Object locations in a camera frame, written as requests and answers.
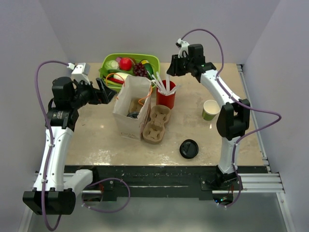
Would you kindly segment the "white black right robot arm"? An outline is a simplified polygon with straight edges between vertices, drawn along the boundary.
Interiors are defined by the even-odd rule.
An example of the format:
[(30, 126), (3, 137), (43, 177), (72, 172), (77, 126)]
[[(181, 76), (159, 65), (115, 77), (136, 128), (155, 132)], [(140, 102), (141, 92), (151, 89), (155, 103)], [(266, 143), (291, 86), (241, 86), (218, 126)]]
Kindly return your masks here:
[(245, 135), (250, 124), (250, 102), (237, 97), (233, 100), (231, 89), (219, 76), (211, 62), (205, 61), (203, 46), (190, 45), (186, 41), (176, 42), (179, 53), (173, 55), (167, 73), (183, 76), (190, 73), (201, 83), (217, 101), (220, 112), (216, 122), (217, 131), (222, 138), (221, 156), (211, 185), (221, 190), (227, 189), (237, 180), (237, 156), (239, 139)]

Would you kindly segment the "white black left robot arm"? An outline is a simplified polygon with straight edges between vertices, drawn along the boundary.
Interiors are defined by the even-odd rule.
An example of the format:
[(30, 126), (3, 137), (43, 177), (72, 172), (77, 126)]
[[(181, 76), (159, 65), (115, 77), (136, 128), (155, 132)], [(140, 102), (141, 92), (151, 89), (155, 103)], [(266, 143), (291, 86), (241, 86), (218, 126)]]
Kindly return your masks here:
[(53, 81), (53, 98), (48, 104), (43, 159), (31, 191), (25, 191), (23, 202), (37, 215), (70, 215), (77, 196), (85, 187), (96, 189), (100, 178), (90, 169), (77, 170), (69, 179), (64, 178), (65, 161), (78, 110), (86, 104), (108, 104), (117, 92), (97, 78), (98, 88), (84, 80), (60, 77)]

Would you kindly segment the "single cardboard cup carrier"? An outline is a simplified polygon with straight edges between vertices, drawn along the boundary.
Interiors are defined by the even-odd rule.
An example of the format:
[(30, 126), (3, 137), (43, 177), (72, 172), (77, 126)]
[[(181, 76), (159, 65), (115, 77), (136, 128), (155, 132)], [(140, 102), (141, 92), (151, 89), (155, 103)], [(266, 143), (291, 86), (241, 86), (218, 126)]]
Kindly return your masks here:
[(132, 98), (131, 102), (130, 102), (130, 106), (129, 106), (129, 112), (133, 113), (133, 112), (140, 112), (141, 108), (143, 107), (145, 102), (145, 99), (140, 100), (138, 98)]

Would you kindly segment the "black coffee lid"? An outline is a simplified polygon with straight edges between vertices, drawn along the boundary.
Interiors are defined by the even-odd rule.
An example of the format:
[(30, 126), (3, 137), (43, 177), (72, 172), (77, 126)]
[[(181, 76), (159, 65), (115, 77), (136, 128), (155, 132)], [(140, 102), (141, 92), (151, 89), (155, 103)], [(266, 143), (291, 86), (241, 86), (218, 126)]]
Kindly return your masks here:
[(128, 113), (127, 117), (137, 119), (139, 115), (139, 112), (130, 112)]

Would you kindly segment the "paper bag orange handles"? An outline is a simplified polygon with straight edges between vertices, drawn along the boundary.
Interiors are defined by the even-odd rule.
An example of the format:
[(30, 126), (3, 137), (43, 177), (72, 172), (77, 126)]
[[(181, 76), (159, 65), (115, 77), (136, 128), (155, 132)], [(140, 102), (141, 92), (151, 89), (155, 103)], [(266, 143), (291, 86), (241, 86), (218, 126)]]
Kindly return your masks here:
[(129, 75), (117, 95), (113, 116), (120, 135), (141, 140), (151, 108), (152, 82), (146, 77)]

